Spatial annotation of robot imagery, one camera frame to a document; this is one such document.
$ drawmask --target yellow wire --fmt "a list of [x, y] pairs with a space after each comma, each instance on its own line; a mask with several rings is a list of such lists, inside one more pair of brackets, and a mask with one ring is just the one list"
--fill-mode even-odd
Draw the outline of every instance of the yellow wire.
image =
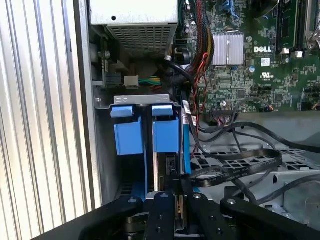
[[[209, 33], [210, 33], [210, 28], [209, 28], [209, 26], [207, 26], [206, 28], [207, 28], [207, 32], [208, 32], [208, 51], [207, 51], [207, 53], [208, 53], [208, 56], [210, 56], [210, 54], [211, 54], [212, 42], [211, 42], [211, 36], [209, 35]], [[207, 64], [207, 65], [208, 65], [209, 61], [210, 61], [209, 58], [207, 58], [207, 60], [206, 60], [206, 64]]]
[[154, 82], [161, 82], [160, 78], [148, 78], [148, 80], [154, 81]]

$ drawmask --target metal panel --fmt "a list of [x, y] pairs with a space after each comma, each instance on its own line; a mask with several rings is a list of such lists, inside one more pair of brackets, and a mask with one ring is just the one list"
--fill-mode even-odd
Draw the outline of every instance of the metal panel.
[[72, 0], [0, 0], [1, 239], [91, 211]]
[[92, 25], [176, 24], [177, 0], [90, 0]]

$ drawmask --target silver heatsink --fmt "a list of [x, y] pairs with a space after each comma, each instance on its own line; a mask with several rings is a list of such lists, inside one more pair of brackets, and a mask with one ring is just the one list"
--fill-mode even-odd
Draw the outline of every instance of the silver heatsink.
[[134, 58], [164, 57], [179, 19], [178, 0], [91, 0], [90, 11]]
[[242, 65], [244, 63], [244, 40], [243, 33], [214, 34], [214, 56], [212, 65]]

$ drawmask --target corrugated metal panel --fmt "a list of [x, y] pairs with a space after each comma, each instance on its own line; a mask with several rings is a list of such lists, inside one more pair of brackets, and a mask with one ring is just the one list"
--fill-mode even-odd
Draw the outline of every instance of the corrugated metal panel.
[[0, 6], [0, 235], [29, 240], [92, 208], [73, 1]]

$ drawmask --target blue plastic clip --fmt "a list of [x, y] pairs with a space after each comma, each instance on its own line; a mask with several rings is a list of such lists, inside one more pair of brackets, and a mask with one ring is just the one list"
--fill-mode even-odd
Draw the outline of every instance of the blue plastic clip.
[[114, 106], [111, 111], [111, 118], [126, 118], [132, 117], [134, 111], [132, 106]]

